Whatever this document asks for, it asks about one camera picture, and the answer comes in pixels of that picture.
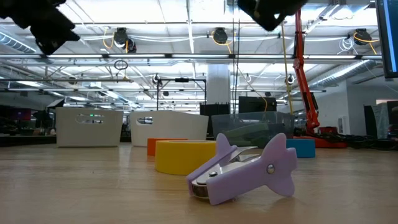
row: yellow cylinder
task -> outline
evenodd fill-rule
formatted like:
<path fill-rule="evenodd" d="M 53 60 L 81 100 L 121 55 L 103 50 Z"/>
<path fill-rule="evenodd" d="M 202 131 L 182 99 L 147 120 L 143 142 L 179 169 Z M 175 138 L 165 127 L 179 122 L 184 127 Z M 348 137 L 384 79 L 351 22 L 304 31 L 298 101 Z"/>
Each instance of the yellow cylinder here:
<path fill-rule="evenodd" d="M 215 141 L 157 141 L 155 169 L 165 174 L 188 175 L 215 155 Z"/>

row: clear plastic container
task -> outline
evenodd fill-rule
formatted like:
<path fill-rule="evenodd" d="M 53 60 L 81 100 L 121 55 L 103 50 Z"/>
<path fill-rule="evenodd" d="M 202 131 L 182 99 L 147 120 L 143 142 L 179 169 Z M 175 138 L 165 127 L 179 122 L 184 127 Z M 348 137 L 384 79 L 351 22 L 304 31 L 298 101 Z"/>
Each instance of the clear plastic container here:
<path fill-rule="evenodd" d="M 293 138 L 294 115 L 281 112 L 254 112 L 214 115 L 214 136 L 225 134 L 231 145 L 239 147 L 257 146 L 263 148 L 279 133 Z"/>

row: wooden table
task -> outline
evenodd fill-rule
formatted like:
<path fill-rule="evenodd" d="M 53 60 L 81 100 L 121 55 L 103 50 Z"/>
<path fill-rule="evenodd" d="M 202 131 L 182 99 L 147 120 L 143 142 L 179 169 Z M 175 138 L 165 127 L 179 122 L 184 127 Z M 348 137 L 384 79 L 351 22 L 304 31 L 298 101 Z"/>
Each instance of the wooden table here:
<path fill-rule="evenodd" d="M 296 193 L 261 187 L 211 206 L 146 149 L 0 148 L 0 223 L 398 223 L 398 152 L 318 149 Z"/>

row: white column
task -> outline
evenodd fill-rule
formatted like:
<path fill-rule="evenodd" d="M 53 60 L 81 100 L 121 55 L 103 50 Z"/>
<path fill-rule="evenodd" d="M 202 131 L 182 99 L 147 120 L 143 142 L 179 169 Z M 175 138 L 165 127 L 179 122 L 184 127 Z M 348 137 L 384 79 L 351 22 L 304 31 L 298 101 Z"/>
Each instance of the white column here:
<path fill-rule="evenodd" d="M 231 78 L 228 64 L 209 64 L 207 71 L 207 104 L 230 103 Z"/>

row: orange block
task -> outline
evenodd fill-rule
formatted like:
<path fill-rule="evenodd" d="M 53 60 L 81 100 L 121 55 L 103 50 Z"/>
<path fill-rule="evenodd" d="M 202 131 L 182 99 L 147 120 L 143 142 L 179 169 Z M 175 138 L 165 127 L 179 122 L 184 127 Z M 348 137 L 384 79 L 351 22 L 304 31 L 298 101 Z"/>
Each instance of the orange block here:
<path fill-rule="evenodd" d="M 147 155 L 155 156 L 156 152 L 156 142 L 157 141 L 172 141 L 172 140 L 188 140 L 188 139 L 159 139 L 159 138 L 149 138 L 147 143 Z"/>

